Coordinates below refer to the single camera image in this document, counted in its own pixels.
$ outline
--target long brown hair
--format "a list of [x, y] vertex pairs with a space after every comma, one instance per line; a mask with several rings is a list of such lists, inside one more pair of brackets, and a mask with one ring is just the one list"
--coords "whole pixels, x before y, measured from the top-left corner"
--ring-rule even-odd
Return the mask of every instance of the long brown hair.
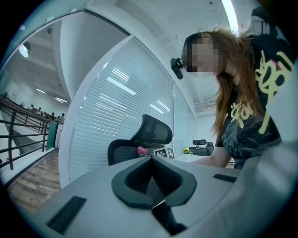
[[[238, 107], [241, 108], [243, 105], [248, 105], [253, 110], [254, 116], [263, 114], [257, 95], [254, 59], [249, 37], [245, 34], [236, 36], [229, 30], [219, 28], [215, 28], [211, 32], [205, 32], [210, 34], [213, 42], [219, 46], [220, 54], [224, 55], [237, 69], [237, 74], [240, 77], [238, 84], [239, 95], [236, 100]], [[216, 119], [211, 130], [217, 135], [218, 141], [235, 84], [232, 81], [232, 77], [226, 73], [217, 75], [216, 79], [219, 84], [219, 90], [216, 99]]]

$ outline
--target metal railing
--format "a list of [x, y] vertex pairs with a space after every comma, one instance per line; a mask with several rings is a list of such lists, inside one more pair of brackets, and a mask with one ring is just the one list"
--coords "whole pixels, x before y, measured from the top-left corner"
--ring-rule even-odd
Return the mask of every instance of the metal railing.
[[[8, 147], [6, 149], [0, 150], [0, 153], [8, 152], [8, 160], [1, 163], [0, 168], [9, 164], [10, 169], [13, 170], [14, 169], [13, 162], [16, 161], [17, 159], [20, 159], [20, 158], [22, 158], [32, 152], [40, 150], [40, 149], [42, 149], [42, 151], [44, 152], [44, 149], [46, 147], [45, 142], [47, 141], [46, 135], [48, 135], [48, 128], [49, 128], [48, 125], [50, 123], [50, 120], [40, 117], [38, 115], [35, 115], [35, 114], [25, 110], [24, 108], [22, 108], [20, 106], [16, 106], [4, 99], [0, 99], [0, 105], [1, 105], [2, 112], [4, 112], [4, 113], [11, 112], [11, 114], [9, 114], [10, 115], [9, 121], [0, 120], [0, 123], [6, 124], [8, 126], [7, 127], [8, 135], [0, 135], [0, 138], [8, 138]], [[26, 135], [23, 135], [23, 134], [16, 135], [16, 134], [14, 134], [14, 126], [29, 127], [31, 129], [38, 130], [37, 131], [38, 133], [37, 134], [26, 134]], [[42, 140], [35, 141], [33, 143], [24, 144], [24, 145], [17, 145], [14, 147], [12, 146], [13, 140], [17, 137], [28, 137], [28, 136], [31, 137], [31, 136], [41, 136], [41, 135], [43, 135]], [[34, 145], [34, 144], [38, 144], [38, 143], [42, 143], [42, 146], [13, 158], [12, 150], [20, 149], [25, 146]]]

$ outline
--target vr headset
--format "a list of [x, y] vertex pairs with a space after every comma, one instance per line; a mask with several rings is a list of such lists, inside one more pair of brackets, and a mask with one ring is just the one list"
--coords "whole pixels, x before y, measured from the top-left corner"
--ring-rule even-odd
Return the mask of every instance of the vr headset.
[[174, 71], [175, 75], [177, 76], [178, 79], [183, 79], [183, 73], [182, 69], [186, 67], [187, 72], [196, 72], [193, 67], [190, 65], [187, 65], [187, 62], [191, 61], [191, 46], [192, 43], [201, 37], [200, 33], [194, 33], [190, 35], [188, 38], [186, 38], [183, 46], [183, 51], [182, 51], [182, 57], [181, 58], [172, 58], [171, 59], [171, 68]]

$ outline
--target wooden floor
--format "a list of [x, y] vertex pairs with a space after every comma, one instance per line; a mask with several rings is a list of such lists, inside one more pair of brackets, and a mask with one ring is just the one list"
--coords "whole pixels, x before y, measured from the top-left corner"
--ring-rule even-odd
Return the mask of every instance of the wooden floor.
[[7, 191], [17, 205], [35, 213], [60, 190], [58, 150], [55, 150], [25, 171]]

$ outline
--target black t-shirt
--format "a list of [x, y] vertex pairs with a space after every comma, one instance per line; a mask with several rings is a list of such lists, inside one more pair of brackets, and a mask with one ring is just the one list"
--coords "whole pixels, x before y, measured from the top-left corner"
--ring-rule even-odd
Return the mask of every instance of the black t-shirt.
[[253, 117], [249, 106], [237, 109], [237, 87], [230, 98], [230, 107], [215, 146], [224, 147], [242, 168], [245, 159], [261, 155], [267, 148], [281, 142], [278, 130], [266, 111], [266, 105], [280, 91], [291, 75], [295, 54], [288, 43], [264, 34], [251, 38], [255, 61], [256, 83], [260, 104], [265, 116]]

